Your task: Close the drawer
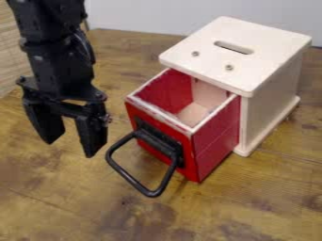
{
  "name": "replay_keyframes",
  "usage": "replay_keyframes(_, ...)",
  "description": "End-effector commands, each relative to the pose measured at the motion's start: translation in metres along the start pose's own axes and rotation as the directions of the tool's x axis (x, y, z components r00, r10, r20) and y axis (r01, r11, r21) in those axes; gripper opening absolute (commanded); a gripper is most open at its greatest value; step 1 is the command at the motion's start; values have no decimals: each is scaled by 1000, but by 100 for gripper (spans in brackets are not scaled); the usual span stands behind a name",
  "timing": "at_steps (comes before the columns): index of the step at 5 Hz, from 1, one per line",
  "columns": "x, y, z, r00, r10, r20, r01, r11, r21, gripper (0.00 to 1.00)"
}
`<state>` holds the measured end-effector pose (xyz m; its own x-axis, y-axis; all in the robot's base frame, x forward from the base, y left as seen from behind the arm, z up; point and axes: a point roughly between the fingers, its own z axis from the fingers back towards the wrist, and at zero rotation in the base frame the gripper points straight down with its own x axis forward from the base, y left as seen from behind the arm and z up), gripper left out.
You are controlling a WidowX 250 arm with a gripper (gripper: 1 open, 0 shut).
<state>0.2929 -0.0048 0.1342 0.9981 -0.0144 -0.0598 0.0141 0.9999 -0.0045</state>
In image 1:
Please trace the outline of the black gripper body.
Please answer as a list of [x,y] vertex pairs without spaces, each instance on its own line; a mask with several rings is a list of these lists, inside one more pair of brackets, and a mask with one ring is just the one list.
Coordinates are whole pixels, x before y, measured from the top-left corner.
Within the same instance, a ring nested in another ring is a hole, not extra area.
[[106,115],[109,125],[110,114],[105,105],[107,95],[93,84],[62,93],[42,90],[34,77],[21,77],[17,84],[23,89],[23,100],[46,104],[62,118]]

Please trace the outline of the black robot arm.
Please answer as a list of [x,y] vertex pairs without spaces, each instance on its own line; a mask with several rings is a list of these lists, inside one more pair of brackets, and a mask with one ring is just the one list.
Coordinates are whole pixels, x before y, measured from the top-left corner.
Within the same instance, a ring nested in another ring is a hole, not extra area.
[[75,120],[85,154],[107,143],[107,95],[93,84],[97,57],[81,29],[85,0],[7,0],[21,32],[19,45],[33,66],[21,77],[23,106],[43,141],[65,134],[65,118]]

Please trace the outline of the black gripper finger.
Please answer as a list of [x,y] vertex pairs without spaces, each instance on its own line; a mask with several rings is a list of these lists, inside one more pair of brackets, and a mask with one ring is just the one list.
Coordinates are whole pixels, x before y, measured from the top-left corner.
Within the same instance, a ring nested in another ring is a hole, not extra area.
[[93,158],[107,143],[107,116],[81,116],[75,126],[86,157]]
[[53,144],[66,132],[62,116],[46,104],[29,99],[23,100],[23,106],[37,133],[47,144]]

